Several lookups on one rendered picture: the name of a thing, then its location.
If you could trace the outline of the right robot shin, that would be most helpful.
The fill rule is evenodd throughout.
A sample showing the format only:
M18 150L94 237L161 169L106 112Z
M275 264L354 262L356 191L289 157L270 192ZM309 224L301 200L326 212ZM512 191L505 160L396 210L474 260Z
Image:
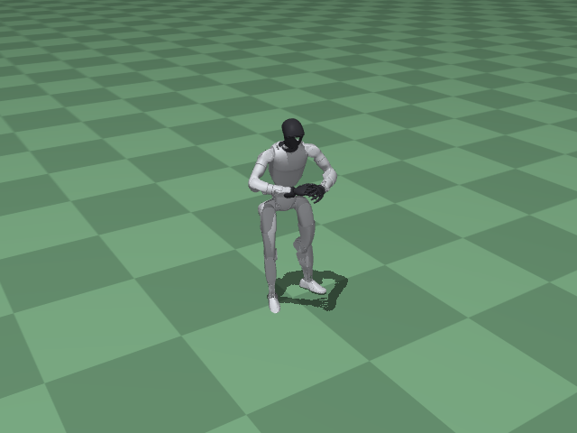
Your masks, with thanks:
M263 249L263 252L264 252L264 249ZM264 256L264 266L265 266L266 280L267 280L267 283L269 285L270 297L271 297L271 293L272 293L273 297L275 298L275 281L276 281L276 277L277 277L276 261L274 261L272 257L268 257L266 260L265 256Z

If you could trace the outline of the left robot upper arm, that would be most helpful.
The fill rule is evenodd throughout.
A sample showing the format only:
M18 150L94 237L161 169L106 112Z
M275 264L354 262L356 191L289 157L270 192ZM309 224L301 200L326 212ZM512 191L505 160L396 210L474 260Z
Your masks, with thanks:
M312 143L305 143L307 148L308 156L314 158L314 162L324 171L323 178L330 174L332 166L330 165L328 159L323 155L323 153Z

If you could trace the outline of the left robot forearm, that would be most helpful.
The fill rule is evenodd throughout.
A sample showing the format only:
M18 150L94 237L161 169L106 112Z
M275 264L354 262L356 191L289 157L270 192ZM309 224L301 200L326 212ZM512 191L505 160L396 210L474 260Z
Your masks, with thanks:
M336 179L337 179L337 173L334 169L331 169L330 174L326 175L321 184L319 185L323 186L325 188L325 192L327 192L336 183Z

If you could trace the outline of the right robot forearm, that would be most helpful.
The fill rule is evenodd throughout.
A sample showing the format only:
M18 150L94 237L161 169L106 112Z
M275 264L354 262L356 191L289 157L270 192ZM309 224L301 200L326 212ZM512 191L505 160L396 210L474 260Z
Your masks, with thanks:
M269 184L268 182L254 178L250 182L251 186L257 190L260 190L263 195L272 195L278 198L285 198L285 193L290 193L290 187L283 187L278 185Z

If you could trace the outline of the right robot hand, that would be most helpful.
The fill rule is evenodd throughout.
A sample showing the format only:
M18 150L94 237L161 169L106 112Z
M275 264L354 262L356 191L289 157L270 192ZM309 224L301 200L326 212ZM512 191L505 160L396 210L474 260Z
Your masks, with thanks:
M313 190L313 191L310 191L309 193L307 193L307 191L309 191L309 190L311 190L312 188L315 188L315 187L316 187L316 186L309 187L308 184L310 184L310 183L303 184L303 185L301 185L301 186L298 186L297 188L290 187L290 188L291 188L290 193L285 193L285 194L284 194L284 197L285 197L285 198L294 198L296 195L298 195L298 196L309 196L309 195L311 195L312 193L314 193L315 191L317 191L317 189L316 189L316 190ZM318 191L318 192L319 192L319 191ZM315 195L317 195L317 193L316 193ZM315 195L313 195L312 197L315 197ZM316 198L315 198L315 199L316 199Z

